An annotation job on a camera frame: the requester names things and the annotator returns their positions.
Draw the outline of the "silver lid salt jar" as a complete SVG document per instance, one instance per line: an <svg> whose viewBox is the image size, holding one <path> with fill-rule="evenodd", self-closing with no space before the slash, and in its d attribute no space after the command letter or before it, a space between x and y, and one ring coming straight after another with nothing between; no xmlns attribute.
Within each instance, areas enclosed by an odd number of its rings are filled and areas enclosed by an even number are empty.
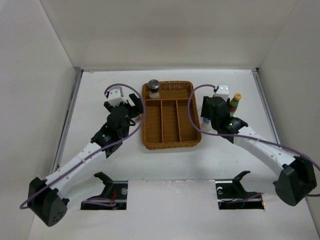
<svg viewBox="0 0 320 240"><path fill-rule="evenodd" d="M204 118L203 118L203 122L204 122L205 124L210 124L210 123L211 123L211 120L204 117Z"/></svg>

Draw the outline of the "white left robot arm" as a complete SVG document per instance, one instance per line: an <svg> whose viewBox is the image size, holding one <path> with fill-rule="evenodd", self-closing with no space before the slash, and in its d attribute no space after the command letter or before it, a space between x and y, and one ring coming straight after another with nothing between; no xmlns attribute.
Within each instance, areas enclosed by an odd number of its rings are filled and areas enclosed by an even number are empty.
<svg viewBox="0 0 320 240"><path fill-rule="evenodd" d="M134 135L134 118L144 113L140 94L131 93L130 101L122 98L117 104L104 102L109 111L106 123L90 142L65 166L43 179L35 177L28 186L26 206L47 227L57 224L67 213L70 197L68 191L79 182L98 172L99 165L117 151L125 140Z"/></svg>

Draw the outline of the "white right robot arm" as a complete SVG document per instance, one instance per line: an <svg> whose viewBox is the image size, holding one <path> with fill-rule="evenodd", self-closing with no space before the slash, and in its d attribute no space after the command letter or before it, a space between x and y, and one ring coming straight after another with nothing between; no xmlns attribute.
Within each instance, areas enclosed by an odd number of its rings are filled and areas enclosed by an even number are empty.
<svg viewBox="0 0 320 240"><path fill-rule="evenodd" d="M272 189L287 205L296 206L317 187L314 168L319 165L290 147L265 140L245 121L231 116L222 97L205 96L201 116L210 120L215 136L248 151L274 172Z"/></svg>

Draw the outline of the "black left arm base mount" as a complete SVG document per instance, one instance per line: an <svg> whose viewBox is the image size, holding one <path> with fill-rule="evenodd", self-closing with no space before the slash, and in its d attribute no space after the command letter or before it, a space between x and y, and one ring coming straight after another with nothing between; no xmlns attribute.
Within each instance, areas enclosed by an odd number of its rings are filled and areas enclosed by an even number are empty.
<svg viewBox="0 0 320 240"><path fill-rule="evenodd" d="M80 204L83 211L117 211L127 209L128 181L114 181L103 172L94 174L104 188L99 195L89 197Z"/></svg>

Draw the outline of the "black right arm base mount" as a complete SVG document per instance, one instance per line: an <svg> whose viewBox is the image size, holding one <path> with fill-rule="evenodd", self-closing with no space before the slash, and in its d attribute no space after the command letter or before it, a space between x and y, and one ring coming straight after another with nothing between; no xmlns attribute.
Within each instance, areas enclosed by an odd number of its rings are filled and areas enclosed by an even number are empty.
<svg viewBox="0 0 320 240"><path fill-rule="evenodd" d="M219 210L264 210L261 192L246 191L241 180L250 171L245 170L232 179L215 181Z"/></svg>

